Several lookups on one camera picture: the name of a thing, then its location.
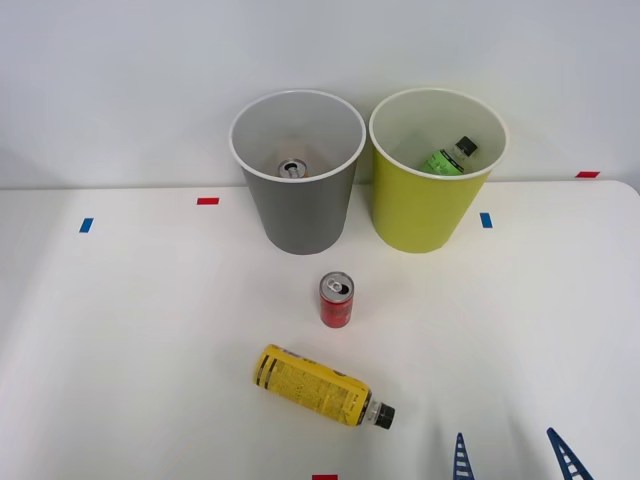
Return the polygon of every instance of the bottle cap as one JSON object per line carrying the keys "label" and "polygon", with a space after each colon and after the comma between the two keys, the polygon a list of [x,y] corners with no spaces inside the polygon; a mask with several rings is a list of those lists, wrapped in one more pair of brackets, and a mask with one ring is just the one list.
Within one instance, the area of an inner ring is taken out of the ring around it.
{"label": "bottle cap", "polygon": [[470,157],[473,152],[478,149],[478,146],[473,143],[469,137],[462,137],[458,143],[456,143],[456,147],[462,150],[467,157]]}
{"label": "bottle cap", "polygon": [[378,412],[376,425],[389,430],[395,414],[396,414],[395,408],[380,402],[380,411]]}

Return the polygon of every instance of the gray trash bin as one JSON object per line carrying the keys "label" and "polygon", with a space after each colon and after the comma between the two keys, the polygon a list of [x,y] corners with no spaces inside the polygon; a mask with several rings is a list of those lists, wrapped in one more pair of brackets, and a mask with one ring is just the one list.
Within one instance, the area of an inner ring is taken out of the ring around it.
{"label": "gray trash bin", "polygon": [[[326,250],[342,233],[366,127],[350,104],[328,93],[290,90],[262,97],[233,121],[229,143],[267,237],[285,252]],[[298,159],[308,177],[282,178]]]}

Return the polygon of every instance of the blue plastic object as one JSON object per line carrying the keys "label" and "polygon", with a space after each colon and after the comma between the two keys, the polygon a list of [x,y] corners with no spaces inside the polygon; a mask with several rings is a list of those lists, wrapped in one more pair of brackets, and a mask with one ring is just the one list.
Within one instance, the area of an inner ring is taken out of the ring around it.
{"label": "blue plastic object", "polygon": [[93,224],[93,218],[85,218],[80,226],[80,233],[89,233],[91,225]]}
{"label": "blue plastic object", "polygon": [[584,468],[582,462],[578,460],[575,453],[571,451],[569,445],[556,433],[553,428],[547,430],[549,440],[551,440],[551,446],[556,454],[560,469],[564,480],[593,480],[593,477]]}
{"label": "blue plastic object", "polygon": [[486,212],[480,214],[480,221],[482,222],[482,228],[493,228],[493,222],[491,221],[491,215]]}
{"label": "blue plastic object", "polygon": [[475,480],[461,433],[458,434],[456,440],[456,456],[453,459],[453,480]]}

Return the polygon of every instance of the plastic bottle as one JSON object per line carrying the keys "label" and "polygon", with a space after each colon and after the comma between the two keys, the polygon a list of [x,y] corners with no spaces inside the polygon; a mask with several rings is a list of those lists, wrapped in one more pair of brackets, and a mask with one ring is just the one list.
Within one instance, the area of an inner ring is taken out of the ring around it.
{"label": "plastic bottle", "polygon": [[453,147],[439,150],[429,158],[422,167],[421,172],[433,175],[463,175],[469,173],[471,165],[469,158],[478,149],[469,137],[462,137]]}
{"label": "plastic bottle", "polygon": [[262,352],[253,381],[351,427],[366,422],[388,430],[396,412],[375,400],[371,389],[361,381],[275,345]]}

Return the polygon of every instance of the trash bin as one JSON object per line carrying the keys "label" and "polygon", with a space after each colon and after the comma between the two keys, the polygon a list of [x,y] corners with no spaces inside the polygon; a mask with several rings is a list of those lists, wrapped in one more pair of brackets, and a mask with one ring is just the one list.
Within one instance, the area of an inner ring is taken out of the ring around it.
{"label": "trash bin", "polygon": [[[231,151],[274,245],[308,255],[338,240],[365,139],[355,108],[315,90],[267,95],[238,114],[229,133]],[[289,160],[304,162],[306,171],[296,170],[300,178],[280,176],[279,167]]]}
{"label": "trash bin", "polygon": [[[411,253],[446,243],[509,142],[503,120],[491,108],[437,88],[388,97],[373,111],[369,133],[375,147],[374,227],[390,246]],[[417,170],[464,136],[478,146],[470,173],[439,176]]]}

